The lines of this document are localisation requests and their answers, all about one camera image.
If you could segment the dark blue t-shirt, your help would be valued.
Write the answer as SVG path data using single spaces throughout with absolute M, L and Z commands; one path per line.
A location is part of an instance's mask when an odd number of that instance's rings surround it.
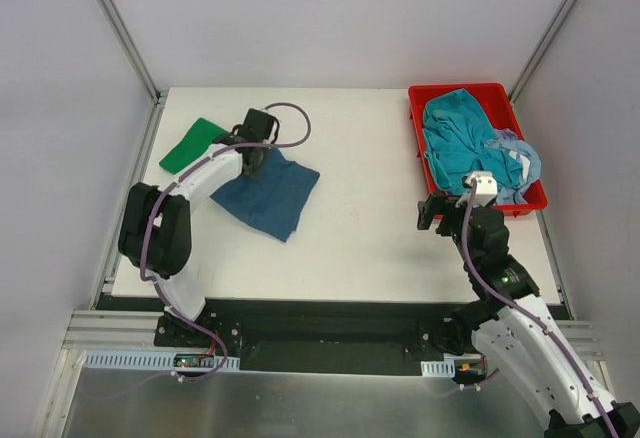
M 297 230 L 302 211 L 320 173 L 270 151 L 255 177 L 239 176 L 211 199 L 245 225 L 286 243 Z

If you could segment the green t-shirt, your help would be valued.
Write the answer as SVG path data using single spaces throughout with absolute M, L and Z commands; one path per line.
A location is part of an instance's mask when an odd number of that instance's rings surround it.
M 203 155 L 215 139 L 226 133 L 217 124 L 198 118 L 183 138 L 159 161 L 168 173 L 177 174 Z

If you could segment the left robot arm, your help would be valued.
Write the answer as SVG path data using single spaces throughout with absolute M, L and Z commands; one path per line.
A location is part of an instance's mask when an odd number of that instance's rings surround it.
M 127 195 L 118 251 L 151 285 L 165 310 L 178 321 L 176 333 L 188 346 L 204 345 L 210 321 L 201 316 L 206 299 L 190 270 L 192 214 L 222 186 L 262 168 L 279 133 L 277 118 L 249 109 L 244 121 L 189 158 L 163 185 L 134 184 Z

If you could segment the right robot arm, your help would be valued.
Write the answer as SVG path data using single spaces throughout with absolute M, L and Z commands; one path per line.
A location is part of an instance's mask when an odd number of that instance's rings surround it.
M 639 410 L 615 398 L 565 338 L 535 281 L 509 252 L 501 211 L 433 193 L 418 204 L 417 227 L 456 245 L 477 295 L 430 335 L 461 356 L 474 350 L 519 392 L 547 437 L 633 437 Z

